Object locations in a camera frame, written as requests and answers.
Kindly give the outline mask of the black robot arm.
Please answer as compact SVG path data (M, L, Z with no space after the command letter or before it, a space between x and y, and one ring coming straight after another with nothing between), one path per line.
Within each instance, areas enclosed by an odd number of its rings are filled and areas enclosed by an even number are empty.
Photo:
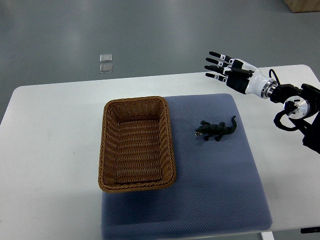
M277 128L303 135L302 144L320 152L320 90L309 84L301 88L291 84L273 87L267 96L273 103L282 103L283 110L274 117Z

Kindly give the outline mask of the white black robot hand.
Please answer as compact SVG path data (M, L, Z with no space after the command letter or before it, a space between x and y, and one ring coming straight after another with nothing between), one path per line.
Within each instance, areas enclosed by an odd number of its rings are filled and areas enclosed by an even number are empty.
M209 65L204 66L209 72L205 75L225 83L238 93L267 99L273 89L280 85L278 80L263 75L257 67L242 59L214 51L210 51L209 55L205 59Z

